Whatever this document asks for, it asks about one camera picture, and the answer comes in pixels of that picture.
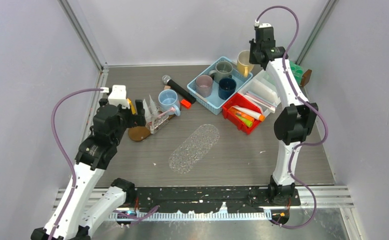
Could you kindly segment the pink cap toothpaste tube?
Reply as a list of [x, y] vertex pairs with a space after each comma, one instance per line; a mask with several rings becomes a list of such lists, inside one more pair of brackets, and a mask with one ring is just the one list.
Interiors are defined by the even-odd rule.
[[142, 105], [143, 105], [145, 120], [147, 123], [150, 123], [152, 121], [152, 114], [147, 104], [147, 101], [145, 99], [142, 100]]

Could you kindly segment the teal cap toothpaste tube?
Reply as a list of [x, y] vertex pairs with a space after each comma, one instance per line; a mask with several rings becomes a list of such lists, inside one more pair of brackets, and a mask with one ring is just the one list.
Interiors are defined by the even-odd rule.
[[152, 96], [149, 95], [149, 102], [150, 102], [150, 110], [151, 110], [151, 115], [156, 118], [158, 116], [158, 108], [156, 106], [155, 101], [153, 100]]

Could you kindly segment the clear acrylic toothbrush holder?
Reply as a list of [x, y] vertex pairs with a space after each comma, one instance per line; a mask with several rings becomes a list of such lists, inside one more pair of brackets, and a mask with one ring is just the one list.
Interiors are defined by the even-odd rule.
[[166, 125], [169, 121], [169, 118], [170, 116], [169, 115], [165, 115], [161, 118], [157, 118], [156, 117], [156, 120], [157, 122], [155, 123], [155, 130], [154, 130], [154, 133], [151, 133], [150, 131], [150, 122], [146, 122], [146, 128], [149, 130], [149, 132], [153, 135], [155, 134], [158, 130], [160, 130], [164, 125]]

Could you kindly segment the grey toothbrush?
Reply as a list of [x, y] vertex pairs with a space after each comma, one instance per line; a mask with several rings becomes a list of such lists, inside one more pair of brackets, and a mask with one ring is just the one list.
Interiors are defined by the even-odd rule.
[[155, 116], [151, 116], [150, 118], [150, 132], [153, 134], [155, 132], [155, 124], [157, 122], [157, 118]]

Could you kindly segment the yellow mug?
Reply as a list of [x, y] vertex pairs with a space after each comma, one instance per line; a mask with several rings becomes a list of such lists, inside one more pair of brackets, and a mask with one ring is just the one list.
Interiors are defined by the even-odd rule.
[[249, 50], [243, 50], [238, 54], [236, 67], [245, 78], [252, 72], [254, 65], [250, 63]]

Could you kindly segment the light blue mug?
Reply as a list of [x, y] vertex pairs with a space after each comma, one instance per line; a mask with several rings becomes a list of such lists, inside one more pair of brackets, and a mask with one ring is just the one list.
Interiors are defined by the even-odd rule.
[[161, 91], [158, 95], [158, 101], [162, 112], [174, 107], [176, 108], [176, 112], [174, 114], [170, 114], [169, 116], [176, 115], [179, 117], [181, 115], [181, 105], [176, 91], [172, 89]]

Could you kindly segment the grey mug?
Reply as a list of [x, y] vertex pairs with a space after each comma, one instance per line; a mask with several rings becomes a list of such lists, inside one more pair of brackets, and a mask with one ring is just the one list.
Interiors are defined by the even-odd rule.
[[233, 65], [230, 62], [219, 61], [208, 75], [215, 82], [219, 83], [222, 79], [229, 78], [233, 69]]

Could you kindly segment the dark blue mug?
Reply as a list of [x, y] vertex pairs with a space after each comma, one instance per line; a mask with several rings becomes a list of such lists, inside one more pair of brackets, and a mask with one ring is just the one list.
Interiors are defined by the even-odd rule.
[[222, 100], [228, 99], [236, 90], [237, 83], [231, 77], [223, 78], [218, 83], [218, 96]]

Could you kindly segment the mauve mug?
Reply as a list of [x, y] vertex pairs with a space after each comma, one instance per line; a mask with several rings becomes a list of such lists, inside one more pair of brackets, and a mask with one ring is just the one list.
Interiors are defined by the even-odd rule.
[[209, 75], [200, 75], [195, 80], [195, 91], [202, 97], [207, 98], [213, 90], [213, 79]]

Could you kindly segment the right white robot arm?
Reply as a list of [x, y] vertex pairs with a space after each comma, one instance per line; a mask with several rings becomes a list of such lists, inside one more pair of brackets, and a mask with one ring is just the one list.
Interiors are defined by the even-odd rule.
[[282, 105], [273, 127], [279, 141], [277, 162], [266, 191], [267, 200], [278, 206], [295, 194], [293, 176], [299, 152], [312, 132], [318, 106], [309, 103], [300, 90], [285, 48], [276, 46], [274, 28], [269, 23], [256, 23], [254, 30], [255, 37], [249, 42], [249, 62], [265, 70], [275, 84]]

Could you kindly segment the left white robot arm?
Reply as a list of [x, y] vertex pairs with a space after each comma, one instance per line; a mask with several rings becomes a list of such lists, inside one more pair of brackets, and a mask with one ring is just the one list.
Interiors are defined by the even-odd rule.
[[78, 148], [73, 165], [75, 175], [48, 223], [33, 230], [32, 240], [89, 240], [116, 208], [135, 203], [134, 183], [116, 178], [100, 200], [85, 209], [97, 182], [118, 152], [126, 129], [146, 122], [144, 114], [133, 114], [125, 98], [102, 98], [99, 105], [90, 135]]

